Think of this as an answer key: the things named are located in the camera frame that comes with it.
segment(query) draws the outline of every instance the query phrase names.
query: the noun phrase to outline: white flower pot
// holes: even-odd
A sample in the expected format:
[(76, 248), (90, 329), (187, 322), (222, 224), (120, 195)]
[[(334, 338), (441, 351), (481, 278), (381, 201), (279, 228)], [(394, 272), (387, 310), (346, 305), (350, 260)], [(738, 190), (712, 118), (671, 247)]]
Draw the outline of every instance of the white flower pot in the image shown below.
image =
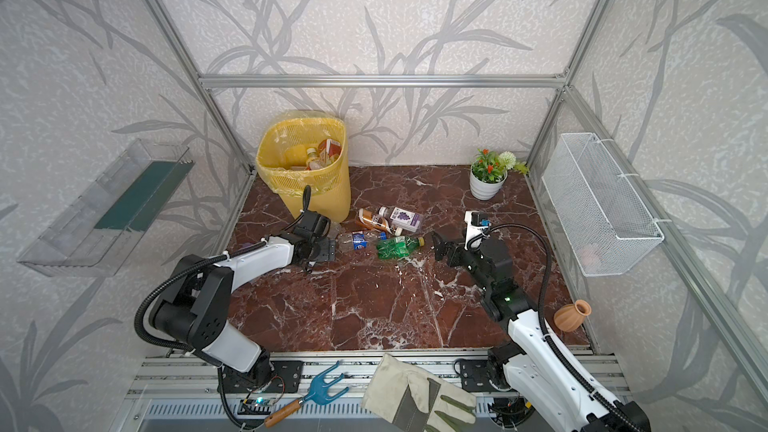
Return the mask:
[(472, 195), (475, 196), (475, 198), (479, 198), (480, 200), (489, 200), (490, 198), (493, 198), (506, 180), (507, 176), (504, 174), (504, 179), (502, 179), (501, 182), (488, 184), (475, 177), (475, 174), (469, 169), (469, 190), (472, 191)]

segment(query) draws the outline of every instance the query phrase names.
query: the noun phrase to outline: green glove finger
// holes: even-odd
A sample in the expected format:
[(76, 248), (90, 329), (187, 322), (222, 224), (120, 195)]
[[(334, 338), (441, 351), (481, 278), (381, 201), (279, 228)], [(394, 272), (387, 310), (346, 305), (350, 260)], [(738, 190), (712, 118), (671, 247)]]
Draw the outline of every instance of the green glove finger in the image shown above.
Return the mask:
[(450, 415), (446, 414), (442, 410), (435, 410), (435, 415), (437, 415), (439, 418), (443, 419), (443, 421), (448, 424), (452, 429), (454, 429), (456, 432), (462, 432), (461, 426), (469, 426), (471, 424), (468, 424), (467, 422), (463, 420), (459, 420), (457, 418), (451, 417)]
[(464, 410), (467, 414), (475, 415), (475, 408), (470, 405), (466, 405), (462, 402), (459, 402), (455, 398), (451, 398), (447, 395), (441, 395), (440, 398), (443, 399), (445, 402), (448, 402), (453, 407)]

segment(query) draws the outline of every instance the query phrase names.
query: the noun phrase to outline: trash can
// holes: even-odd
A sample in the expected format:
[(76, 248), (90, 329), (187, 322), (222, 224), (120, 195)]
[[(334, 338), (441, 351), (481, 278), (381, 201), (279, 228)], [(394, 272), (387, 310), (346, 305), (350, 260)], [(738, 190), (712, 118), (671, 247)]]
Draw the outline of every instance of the trash can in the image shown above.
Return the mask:
[[(291, 170), (306, 167), (306, 150), (325, 139), (341, 144), (341, 155), (319, 170)], [(264, 134), (256, 154), (256, 170), (264, 183), (279, 194), (293, 217), (302, 207), (305, 186), (312, 187), (310, 210), (335, 222), (350, 213), (350, 160), (344, 122), (323, 112), (294, 111), (282, 116)]]

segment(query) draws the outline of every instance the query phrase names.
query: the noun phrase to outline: beige glove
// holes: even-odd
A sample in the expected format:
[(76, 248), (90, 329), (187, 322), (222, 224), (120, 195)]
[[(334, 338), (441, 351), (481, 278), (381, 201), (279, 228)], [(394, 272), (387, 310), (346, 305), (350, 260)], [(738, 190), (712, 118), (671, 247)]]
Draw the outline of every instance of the beige glove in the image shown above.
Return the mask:
[(406, 432), (454, 432), (475, 423), (477, 399), (390, 354), (371, 379), (362, 406)]

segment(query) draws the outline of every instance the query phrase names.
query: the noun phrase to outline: marble surface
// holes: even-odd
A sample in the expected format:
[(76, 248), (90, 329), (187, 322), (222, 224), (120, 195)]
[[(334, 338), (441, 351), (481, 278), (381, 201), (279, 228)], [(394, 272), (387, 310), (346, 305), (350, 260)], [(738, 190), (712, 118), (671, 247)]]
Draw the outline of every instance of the marble surface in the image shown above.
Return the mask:
[[(229, 320), (246, 336), (273, 351), (392, 348), (486, 348), (508, 336), (483, 311), (480, 289), (469, 273), (436, 263), (429, 233), (456, 238), (464, 211), (488, 212), (491, 222), (516, 222), (544, 234), (522, 176), (508, 178), (493, 199), (469, 192), (466, 166), (353, 167), (352, 208), (400, 205), (426, 215), (421, 234), (427, 245), (408, 260), (381, 261), (374, 248), (339, 252), (336, 261), (307, 274), (288, 267), (239, 288)], [(259, 179), (254, 183), (230, 242), (230, 250), (258, 242), (292, 219), (280, 197)], [(357, 230), (354, 221), (343, 224)], [(503, 229), (498, 236), (514, 259), (514, 279), (538, 296), (544, 253), (526, 231)], [(547, 319), (570, 302), (554, 266), (547, 290)], [(559, 333), (566, 344), (586, 344), (582, 328)]]

